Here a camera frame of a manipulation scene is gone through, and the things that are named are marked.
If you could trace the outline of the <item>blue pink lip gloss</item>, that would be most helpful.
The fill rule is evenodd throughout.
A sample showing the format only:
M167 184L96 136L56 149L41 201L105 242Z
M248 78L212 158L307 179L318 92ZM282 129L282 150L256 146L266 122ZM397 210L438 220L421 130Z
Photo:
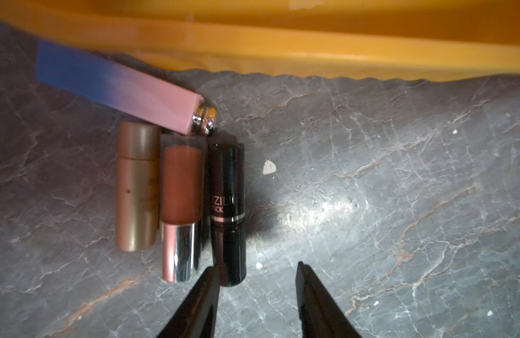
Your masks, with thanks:
M215 108L183 87L96 54L41 41L37 80L181 135L209 136Z

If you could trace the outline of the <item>rose gold lipstick tube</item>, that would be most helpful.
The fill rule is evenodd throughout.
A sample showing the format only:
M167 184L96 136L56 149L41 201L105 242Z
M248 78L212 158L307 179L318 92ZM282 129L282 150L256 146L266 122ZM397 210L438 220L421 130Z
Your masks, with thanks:
M190 280L199 270L206 140L161 135L162 277Z

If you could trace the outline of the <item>beige lipstick tube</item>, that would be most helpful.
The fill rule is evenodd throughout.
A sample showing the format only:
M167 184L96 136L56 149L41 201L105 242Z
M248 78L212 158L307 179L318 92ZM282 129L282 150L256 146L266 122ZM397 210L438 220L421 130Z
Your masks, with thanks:
M161 128L119 125L116 158L116 247L140 252L156 240L160 206Z

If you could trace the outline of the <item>black lipstick group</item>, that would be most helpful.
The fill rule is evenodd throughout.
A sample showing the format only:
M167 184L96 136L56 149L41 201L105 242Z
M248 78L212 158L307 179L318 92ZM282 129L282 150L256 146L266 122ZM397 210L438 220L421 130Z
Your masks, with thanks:
M208 147L213 264L223 287L236 286L247 276L244 155L241 144Z

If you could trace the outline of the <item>yellow plastic storage box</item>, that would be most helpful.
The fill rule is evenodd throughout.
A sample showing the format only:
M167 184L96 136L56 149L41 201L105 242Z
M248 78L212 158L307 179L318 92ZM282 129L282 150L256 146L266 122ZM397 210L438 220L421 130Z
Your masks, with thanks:
M436 82L520 74L520 1L0 1L0 21L167 70Z

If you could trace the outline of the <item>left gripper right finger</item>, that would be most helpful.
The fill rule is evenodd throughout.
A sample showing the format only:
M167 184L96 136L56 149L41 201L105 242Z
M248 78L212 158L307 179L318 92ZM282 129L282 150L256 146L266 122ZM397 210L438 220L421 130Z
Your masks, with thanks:
M295 282L302 337L361 338L312 267L303 261L298 263Z

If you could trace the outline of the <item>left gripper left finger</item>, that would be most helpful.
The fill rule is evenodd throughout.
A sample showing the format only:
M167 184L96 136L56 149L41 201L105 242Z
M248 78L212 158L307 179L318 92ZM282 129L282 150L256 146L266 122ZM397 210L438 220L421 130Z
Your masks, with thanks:
M157 337L214 337L219 291L219 268L208 267Z

